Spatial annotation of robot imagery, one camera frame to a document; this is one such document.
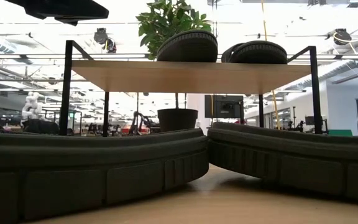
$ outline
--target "white robot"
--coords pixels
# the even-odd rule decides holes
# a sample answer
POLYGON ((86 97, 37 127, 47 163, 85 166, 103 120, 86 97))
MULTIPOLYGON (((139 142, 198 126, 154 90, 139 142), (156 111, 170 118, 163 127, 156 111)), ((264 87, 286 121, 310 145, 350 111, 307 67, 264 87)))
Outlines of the white robot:
POLYGON ((22 109, 22 121, 28 121, 30 119, 38 119, 39 113, 42 111, 42 105, 38 104, 38 93, 29 92, 29 95, 25 98, 25 105, 22 109))

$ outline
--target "floor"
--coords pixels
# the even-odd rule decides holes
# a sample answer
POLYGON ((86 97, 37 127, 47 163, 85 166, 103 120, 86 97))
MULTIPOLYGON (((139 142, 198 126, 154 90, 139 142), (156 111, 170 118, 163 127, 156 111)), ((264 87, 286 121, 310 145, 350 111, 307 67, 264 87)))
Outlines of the floor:
POLYGON ((114 207, 32 222, 358 224, 358 203, 291 189, 211 166, 202 178, 163 195, 114 207))

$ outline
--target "potted plant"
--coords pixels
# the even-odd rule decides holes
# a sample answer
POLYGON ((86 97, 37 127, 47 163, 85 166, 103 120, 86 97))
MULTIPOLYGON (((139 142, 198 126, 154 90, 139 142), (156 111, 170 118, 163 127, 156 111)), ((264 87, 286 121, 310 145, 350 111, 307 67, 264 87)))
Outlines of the potted plant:
MULTIPOLYGON (((161 45, 176 34, 188 30, 205 30, 211 32, 211 25, 206 14, 200 15, 185 0, 160 0, 147 3, 149 12, 140 13, 139 36, 143 36, 140 46, 146 45, 149 59, 155 60, 161 45)), ((175 109, 158 111, 161 131, 174 131, 194 128, 198 112, 196 110, 179 109, 178 93, 175 94, 175 109)))

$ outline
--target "black plant pot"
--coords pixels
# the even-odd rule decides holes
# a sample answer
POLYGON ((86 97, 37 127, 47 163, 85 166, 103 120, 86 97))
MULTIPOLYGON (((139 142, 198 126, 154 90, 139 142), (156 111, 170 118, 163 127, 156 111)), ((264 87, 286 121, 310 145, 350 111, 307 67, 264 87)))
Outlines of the black plant pot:
POLYGON ((191 109, 158 110, 161 132, 195 128, 198 111, 191 109))

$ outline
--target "wooden tabletop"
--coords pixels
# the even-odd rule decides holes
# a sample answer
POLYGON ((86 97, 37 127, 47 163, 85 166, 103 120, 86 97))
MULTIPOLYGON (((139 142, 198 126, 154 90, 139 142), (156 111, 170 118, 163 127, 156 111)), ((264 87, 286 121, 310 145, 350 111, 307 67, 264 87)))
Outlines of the wooden tabletop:
POLYGON ((292 190, 211 166, 202 178, 164 194, 33 224, 274 223, 358 224, 358 204, 292 190))
POLYGON ((308 65, 74 60, 104 91, 263 94, 310 74, 308 65))

